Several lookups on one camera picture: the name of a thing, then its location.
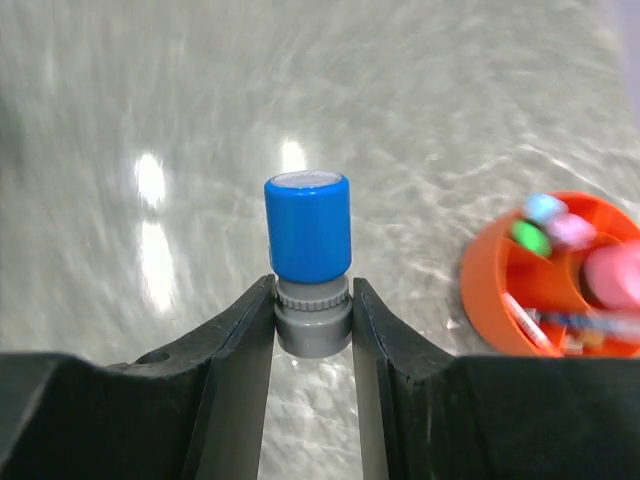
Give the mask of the blue grey cylinder cap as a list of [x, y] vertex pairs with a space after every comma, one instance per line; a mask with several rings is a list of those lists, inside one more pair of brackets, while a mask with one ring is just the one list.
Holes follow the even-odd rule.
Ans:
[[350, 184], [324, 170], [282, 173], [264, 185], [269, 256], [280, 346], [321, 359], [351, 339]]

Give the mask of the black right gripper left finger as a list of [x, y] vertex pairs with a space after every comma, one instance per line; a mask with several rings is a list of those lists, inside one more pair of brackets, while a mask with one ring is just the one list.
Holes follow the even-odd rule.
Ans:
[[5, 479], [253, 479], [274, 341], [275, 280], [137, 361], [1, 357]]

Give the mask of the orange pen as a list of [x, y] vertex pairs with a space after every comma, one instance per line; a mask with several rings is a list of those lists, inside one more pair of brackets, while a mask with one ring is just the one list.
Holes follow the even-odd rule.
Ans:
[[509, 311], [509, 314], [514, 318], [520, 329], [541, 352], [551, 357], [562, 356], [562, 352], [552, 344], [539, 325], [510, 293], [503, 293], [502, 299]]

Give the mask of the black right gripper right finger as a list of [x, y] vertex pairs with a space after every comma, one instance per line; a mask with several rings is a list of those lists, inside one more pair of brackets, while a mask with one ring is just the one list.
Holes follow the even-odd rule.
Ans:
[[354, 281], [367, 479], [635, 479], [635, 360], [459, 356]]

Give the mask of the pink tube of crayons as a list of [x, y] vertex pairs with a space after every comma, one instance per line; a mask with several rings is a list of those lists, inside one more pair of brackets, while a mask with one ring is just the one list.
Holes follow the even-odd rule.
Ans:
[[600, 247], [582, 265], [586, 285], [608, 309], [639, 308], [639, 241]]

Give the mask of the purple pink highlighter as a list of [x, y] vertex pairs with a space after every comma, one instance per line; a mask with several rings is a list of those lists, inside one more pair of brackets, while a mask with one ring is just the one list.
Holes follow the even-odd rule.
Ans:
[[554, 245], [584, 249], [597, 236], [596, 228], [584, 218], [570, 212], [552, 217], [546, 224], [545, 230]]

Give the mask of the dark blue pen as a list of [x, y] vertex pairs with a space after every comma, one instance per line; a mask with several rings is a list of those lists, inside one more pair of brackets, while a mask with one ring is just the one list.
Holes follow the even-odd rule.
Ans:
[[639, 315], [610, 311], [586, 313], [539, 313], [541, 320], [564, 325], [574, 330], [596, 330], [621, 340], [639, 340]]

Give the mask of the blue-capped clear highlighter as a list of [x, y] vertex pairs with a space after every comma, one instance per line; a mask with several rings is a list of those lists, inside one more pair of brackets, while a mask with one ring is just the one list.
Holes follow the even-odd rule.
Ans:
[[522, 212], [528, 221], [546, 225], [554, 218], [567, 213], [568, 206], [553, 195], [536, 193], [526, 199]]

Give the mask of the thin green-tipped white marker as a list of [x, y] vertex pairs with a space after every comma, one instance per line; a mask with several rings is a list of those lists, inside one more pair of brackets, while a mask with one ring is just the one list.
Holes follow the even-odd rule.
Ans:
[[526, 220], [515, 220], [511, 225], [513, 240], [529, 252], [549, 257], [552, 254], [551, 242], [546, 233]]

